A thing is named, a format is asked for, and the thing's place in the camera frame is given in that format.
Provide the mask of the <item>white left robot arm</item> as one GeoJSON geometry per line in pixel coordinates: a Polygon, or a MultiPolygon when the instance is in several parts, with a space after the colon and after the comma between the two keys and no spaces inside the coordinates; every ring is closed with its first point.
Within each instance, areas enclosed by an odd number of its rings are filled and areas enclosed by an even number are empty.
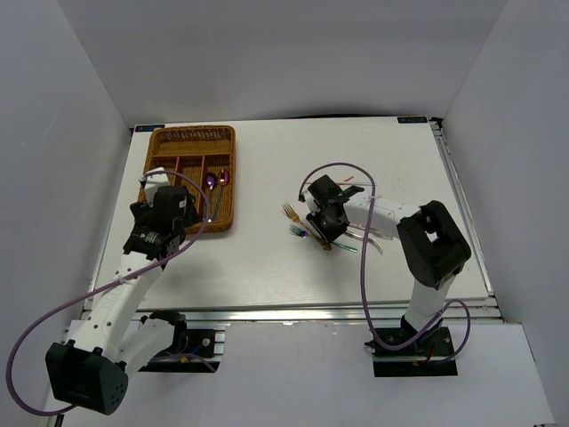
{"type": "Polygon", "coordinates": [[[103,292],[66,343],[55,343],[46,353],[52,394],[59,401],[111,415],[134,374],[159,353],[177,355],[187,347],[185,318],[173,310],[156,311],[136,333],[125,333],[162,274],[162,261],[179,250],[187,227],[198,220],[196,199],[186,187],[164,185],[149,195],[149,201],[130,207],[134,226],[116,269],[118,286],[103,292]]]}

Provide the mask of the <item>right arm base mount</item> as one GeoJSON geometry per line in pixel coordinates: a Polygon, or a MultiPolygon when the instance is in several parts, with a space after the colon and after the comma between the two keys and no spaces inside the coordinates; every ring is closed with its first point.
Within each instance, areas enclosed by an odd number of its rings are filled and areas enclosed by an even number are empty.
{"type": "Polygon", "coordinates": [[[374,339],[365,343],[373,358],[376,378],[451,377],[458,375],[453,339],[438,322],[418,340],[401,350],[386,350],[374,339]]]}

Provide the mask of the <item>iridescent rainbow fork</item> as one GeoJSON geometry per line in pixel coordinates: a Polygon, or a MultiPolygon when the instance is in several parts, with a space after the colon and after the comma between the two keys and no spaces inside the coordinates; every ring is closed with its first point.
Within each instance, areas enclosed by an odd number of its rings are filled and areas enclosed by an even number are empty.
{"type": "Polygon", "coordinates": [[[294,236],[299,237],[299,238],[313,238],[313,239],[315,239],[315,240],[317,241],[317,243],[318,243],[325,251],[331,251],[332,248],[335,246],[335,247],[337,247],[337,248],[340,248],[340,249],[342,249],[342,250],[345,250],[345,251],[348,251],[348,252],[351,252],[351,253],[357,253],[357,252],[358,252],[358,250],[357,250],[355,247],[353,247],[353,246],[346,246],[346,245],[343,245],[343,244],[341,244],[341,243],[335,243],[335,242],[326,243],[326,242],[324,242],[321,238],[314,237],[314,236],[313,236],[312,234],[310,234],[307,230],[305,230],[305,229],[303,229],[303,228],[300,228],[300,227],[297,227],[297,226],[294,226],[294,225],[290,225],[290,226],[289,226],[289,232],[290,232],[291,234],[293,234],[294,236]]]}

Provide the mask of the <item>gold fork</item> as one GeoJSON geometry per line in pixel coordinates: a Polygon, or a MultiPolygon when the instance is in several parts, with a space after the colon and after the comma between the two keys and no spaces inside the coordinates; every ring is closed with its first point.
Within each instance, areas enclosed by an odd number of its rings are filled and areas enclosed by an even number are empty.
{"type": "Polygon", "coordinates": [[[293,208],[288,204],[288,203],[284,203],[282,205],[283,210],[284,210],[284,214],[287,216],[287,218],[294,223],[294,226],[303,228],[305,230],[307,230],[310,234],[312,234],[314,237],[318,237],[320,238],[317,233],[312,230],[308,225],[306,225],[300,218],[300,216],[293,210],[293,208]]]}

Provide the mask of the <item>pink handle silver fork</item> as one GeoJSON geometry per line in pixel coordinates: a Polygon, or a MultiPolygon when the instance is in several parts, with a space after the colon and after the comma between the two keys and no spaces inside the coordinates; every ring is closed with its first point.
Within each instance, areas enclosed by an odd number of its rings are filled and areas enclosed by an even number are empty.
{"type": "MultiPolygon", "coordinates": [[[[365,231],[365,226],[363,226],[363,225],[350,224],[349,227],[353,230],[359,230],[362,232],[365,231]]],[[[375,228],[370,228],[370,234],[374,235],[377,238],[381,238],[381,239],[385,239],[385,240],[392,240],[394,238],[391,234],[386,233],[386,232],[379,230],[379,229],[375,229],[375,228]]]]}

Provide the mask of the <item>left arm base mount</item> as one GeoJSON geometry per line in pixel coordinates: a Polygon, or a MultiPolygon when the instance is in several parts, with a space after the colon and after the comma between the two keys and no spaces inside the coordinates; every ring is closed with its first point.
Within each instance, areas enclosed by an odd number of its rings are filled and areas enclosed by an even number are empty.
{"type": "Polygon", "coordinates": [[[140,372],[175,374],[213,374],[220,362],[215,361],[220,352],[215,345],[220,343],[218,330],[189,328],[186,317],[174,310],[158,310],[149,316],[142,316],[140,324],[150,319],[160,319],[174,327],[172,345],[158,352],[140,372]]]}

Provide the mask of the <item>gold bowl purple spoon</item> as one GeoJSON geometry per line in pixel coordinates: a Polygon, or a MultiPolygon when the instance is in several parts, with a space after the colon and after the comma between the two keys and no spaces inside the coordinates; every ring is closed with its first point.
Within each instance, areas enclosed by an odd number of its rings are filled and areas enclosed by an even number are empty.
{"type": "Polygon", "coordinates": [[[206,186],[206,198],[204,202],[204,221],[210,222],[211,219],[211,204],[212,204],[212,194],[217,188],[219,182],[216,173],[208,172],[205,175],[205,186],[206,186]]]}

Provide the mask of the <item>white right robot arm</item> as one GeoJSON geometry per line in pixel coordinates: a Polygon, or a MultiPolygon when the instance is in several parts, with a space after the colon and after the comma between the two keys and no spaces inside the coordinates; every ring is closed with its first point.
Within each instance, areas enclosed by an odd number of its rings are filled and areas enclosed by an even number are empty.
{"type": "Polygon", "coordinates": [[[309,209],[306,219],[327,243],[334,242],[353,223],[364,227],[360,291],[367,320],[365,262],[370,231],[381,231],[400,242],[414,279],[412,296],[401,319],[401,342],[385,342],[377,333],[373,337],[389,351],[406,349],[420,355],[430,348],[432,330],[447,308],[450,286],[471,257],[470,246],[445,205],[436,200],[425,205],[402,204],[360,186],[342,189],[326,174],[302,190],[299,200],[309,209]]]}

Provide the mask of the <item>iridescent purple spoon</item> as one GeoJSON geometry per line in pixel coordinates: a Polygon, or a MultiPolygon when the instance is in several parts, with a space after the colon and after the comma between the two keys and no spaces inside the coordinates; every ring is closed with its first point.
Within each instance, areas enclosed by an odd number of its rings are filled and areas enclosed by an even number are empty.
{"type": "Polygon", "coordinates": [[[215,222],[217,220],[219,210],[220,210],[223,192],[224,192],[224,189],[229,185],[229,182],[230,182],[229,170],[228,169],[221,169],[220,172],[218,173],[218,186],[220,187],[220,192],[219,192],[219,195],[217,197],[217,201],[216,201],[214,211],[212,214],[212,221],[213,222],[215,222]]]}

